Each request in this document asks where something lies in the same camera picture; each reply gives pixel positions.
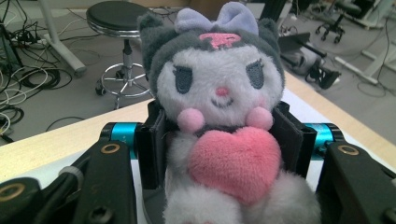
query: plush face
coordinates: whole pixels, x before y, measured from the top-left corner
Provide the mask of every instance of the plush face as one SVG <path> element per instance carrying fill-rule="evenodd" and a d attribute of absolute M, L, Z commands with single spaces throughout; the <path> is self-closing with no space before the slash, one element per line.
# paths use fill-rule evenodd
<path fill-rule="evenodd" d="M 190 48 L 164 64 L 157 97 L 171 120 L 194 108 L 208 125 L 243 126 L 252 108 L 271 110 L 277 104 L 282 82 L 273 59 L 254 46 Z"/>

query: pink heart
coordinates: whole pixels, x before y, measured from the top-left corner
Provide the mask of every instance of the pink heart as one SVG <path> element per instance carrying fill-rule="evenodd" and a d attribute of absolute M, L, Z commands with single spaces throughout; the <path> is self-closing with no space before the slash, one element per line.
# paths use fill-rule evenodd
<path fill-rule="evenodd" d="M 267 193 L 280 161 L 279 144 L 270 133 L 245 127 L 205 133 L 191 151 L 188 168 L 196 182 L 249 205 Z"/>

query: stool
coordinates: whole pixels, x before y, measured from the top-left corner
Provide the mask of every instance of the stool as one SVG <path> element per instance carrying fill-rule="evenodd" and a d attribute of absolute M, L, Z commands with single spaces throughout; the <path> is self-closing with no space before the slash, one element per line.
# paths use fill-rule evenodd
<path fill-rule="evenodd" d="M 345 33 L 344 29 L 340 26 L 340 22 L 344 18 L 345 13 L 351 16 L 358 16 L 361 13 L 361 8 L 352 3 L 345 3 L 345 2 L 335 2 L 334 5 L 342 11 L 341 15 L 338 17 L 337 21 L 330 21 L 329 23 L 321 24 L 318 27 L 318 29 L 315 31 L 315 34 L 317 35 L 320 34 L 320 28 L 323 27 L 325 29 L 325 32 L 321 40 L 326 40 L 326 36 L 329 34 L 329 32 L 334 32 L 338 34 L 338 36 L 334 39 L 334 43 L 337 44 L 340 42 L 341 37 Z"/>
<path fill-rule="evenodd" d="M 138 76 L 133 74 L 134 67 L 143 68 L 143 66 L 133 63 L 133 51 L 130 45 L 131 39 L 140 36 L 137 30 L 137 17 L 148 11 L 145 7 L 123 1 L 101 2 L 87 10 L 87 22 L 95 32 L 123 39 L 123 62 L 108 67 L 97 81 L 95 88 L 99 95 L 104 95 L 106 92 L 116 95 L 115 109 L 120 107 L 121 97 L 135 98 L 150 93 L 148 88 L 136 82 L 146 74 Z M 120 68 L 120 70 L 115 76 L 108 77 L 107 74 L 114 68 Z"/>

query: wooden table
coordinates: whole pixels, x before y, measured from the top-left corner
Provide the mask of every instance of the wooden table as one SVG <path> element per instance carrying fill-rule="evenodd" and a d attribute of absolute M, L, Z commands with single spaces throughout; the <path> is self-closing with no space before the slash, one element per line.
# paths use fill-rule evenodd
<path fill-rule="evenodd" d="M 286 74 L 286 77 L 288 90 L 396 170 L 396 146 L 352 118 L 296 77 L 289 74 Z M 148 115 L 148 102 L 130 105 L 0 147 L 0 182 L 86 150 L 97 141 L 100 131 L 108 122 L 144 122 Z"/>

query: gray carpet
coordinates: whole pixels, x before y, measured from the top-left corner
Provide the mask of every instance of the gray carpet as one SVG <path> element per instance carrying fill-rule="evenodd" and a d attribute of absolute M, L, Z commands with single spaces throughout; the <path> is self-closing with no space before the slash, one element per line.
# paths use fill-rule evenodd
<path fill-rule="evenodd" d="M 62 30 L 68 23 L 76 19 L 78 19 L 77 15 L 68 13 L 55 18 L 55 22 L 58 29 Z M 39 19 L 38 21 L 41 26 L 45 26 L 42 20 Z M 295 29 L 290 30 L 291 32 L 296 32 L 296 30 L 298 33 L 310 32 L 312 34 L 311 43 L 316 48 L 329 54 L 325 59 L 325 66 L 342 73 L 339 82 L 326 91 L 319 89 L 315 84 L 311 85 L 312 88 L 315 88 L 320 94 L 343 108 L 347 113 L 396 144 L 396 132 L 394 131 L 396 98 L 394 93 L 364 84 L 361 78 L 333 60 L 333 56 L 338 55 L 351 61 L 360 69 L 364 69 L 370 61 L 364 60 L 364 57 L 360 56 L 360 51 L 368 49 L 378 54 L 385 49 L 387 45 L 385 31 L 382 31 L 382 33 L 380 33 L 381 30 L 377 29 L 367 31 L 349 20 L 343 20 L 346 34 L 339 44 L 334 44 L 332 35 L 329 35 L 326 41 L 321 41 L 320 36 L 315 35 L 315 30 L 320 24 L 321 21 L 311 20 L 303 15 L 298 15 L 296 21 L 290 17 L 287 17 L 284 21 L 285 26 L 295 27 Z M 14 22 L 8 28 L 10 30 L 21 29 L 21 25 L 22 22 Z M 396 36 L 395 27 L 396 21 L 389 20 L 389 36 L 393 38 Z M 88 27 L 85 21 L 77 21 L 61 35 L 61 39 L 82 35 L 95 35 L 95 32 Z M 24 111 L 24 118 L 11 126 L 13 133 L 9 136 L 15 141 L 43 133 L 48 128 L 52 130 L 79 121 L 79 119 L 71 117 L 88 119 L 113 110 L 115 97 L 111 94 L 97 95 L 95 85 L 105 69 L 122 61 L 122 40 L 100 35 L 92 38 L 67 40 L 64 43 L 88 66 L 88 70 L 83 77 L 73 77 L 71 83 L 64 88 L 42 91 L 17 105 Z M 35 64 L 35 60 L 23 54 L 20 49 L 18 53 L 24 65 Z M 43 55 L 43 57 L 47 56 L 48 60 L 54 59 L 50 54 Z M 137 63 L 141 63 L 139 47 L 134 47 L 134 59 Z M 57 66 L 70 70 L 62 61 Z M 66 83 L 70 78 L 65 72 L 61 72 L 61 77 L 62 83 L 60 85 Z M 380 81 L 387 88 L 396 89 L 396 74 L 394 72 L 384 68 L 381 72 Z M 122 100 L 121 106 L 131 105 L 148 98 L 149 96 Z M 51 123 L 57 119 L 63 120 L 50 127 Z"/>

